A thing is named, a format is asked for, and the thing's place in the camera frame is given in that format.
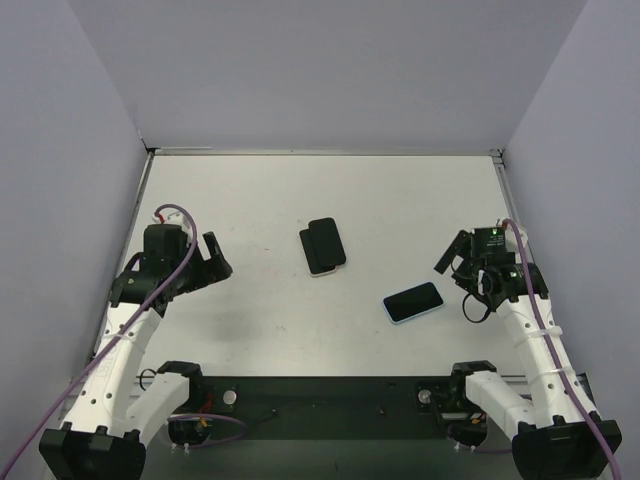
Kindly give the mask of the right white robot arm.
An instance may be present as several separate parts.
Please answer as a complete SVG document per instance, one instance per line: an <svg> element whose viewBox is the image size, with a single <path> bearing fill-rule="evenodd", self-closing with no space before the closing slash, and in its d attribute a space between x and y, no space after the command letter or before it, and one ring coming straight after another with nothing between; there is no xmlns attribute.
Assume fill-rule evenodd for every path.
<svg viewBox="0 0 640 480"><path fill-rule="evenodd" d="M597 478L605 470L619 479L620 428L602 419L582 387L554 321L548 287L525 244L517 224L505 218L459 231L434 268L450 270L467 297L502 319L529 389L527 397L518 394L488 362L457 363L452 400L457 407L479 408L501 429L524 479Z"/></svg>

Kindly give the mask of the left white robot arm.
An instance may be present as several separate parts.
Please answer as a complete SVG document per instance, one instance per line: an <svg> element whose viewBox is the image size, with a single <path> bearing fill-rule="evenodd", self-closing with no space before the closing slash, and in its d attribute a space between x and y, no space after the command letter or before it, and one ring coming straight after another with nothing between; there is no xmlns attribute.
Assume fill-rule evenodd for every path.
<svg viewBox="0 0 640 480"><path fill-rule="evenodd" d="M199 365L167 361L137 399L130 398L146 348L177 296L228 279L233 269L215 235L203 258L188 229L148 226L143 249L114 280L97 364L61 426L39 451L57 479L138 479L151 439L173 415L208 414L213 394Z"/></svg>

